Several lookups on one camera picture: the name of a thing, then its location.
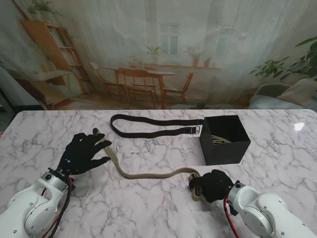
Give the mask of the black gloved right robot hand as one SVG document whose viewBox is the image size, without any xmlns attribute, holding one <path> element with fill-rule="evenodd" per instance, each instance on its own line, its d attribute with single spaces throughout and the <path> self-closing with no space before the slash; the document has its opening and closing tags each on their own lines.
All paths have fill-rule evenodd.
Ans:
<svg viewBox="0 0 317 238">
<path fill-rule="evenodd" d="M 189 181 L 189 188 L 200 188 L 201 194 L 208 203 L 223 200 L 227 191 L 234 185 L 225 172 L 214 169 L 202 177 L 192 178 Z"/>
</svg>

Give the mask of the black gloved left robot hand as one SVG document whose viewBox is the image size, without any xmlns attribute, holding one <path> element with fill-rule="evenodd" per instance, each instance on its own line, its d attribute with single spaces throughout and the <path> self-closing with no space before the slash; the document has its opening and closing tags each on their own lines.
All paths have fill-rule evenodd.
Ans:
<svg viewBox="0 0 317 238">
<path fill-rule="evenodd" d="M 72 141 L 66 146 L 57 170 L 66 176 L 80 175 L 105 164 L 110 157 L 94 159 L 98 152 L 112 144 L 108 140 L 102 141 L 104 136 L 102 133 L 74 135 Z"/>
</svg>

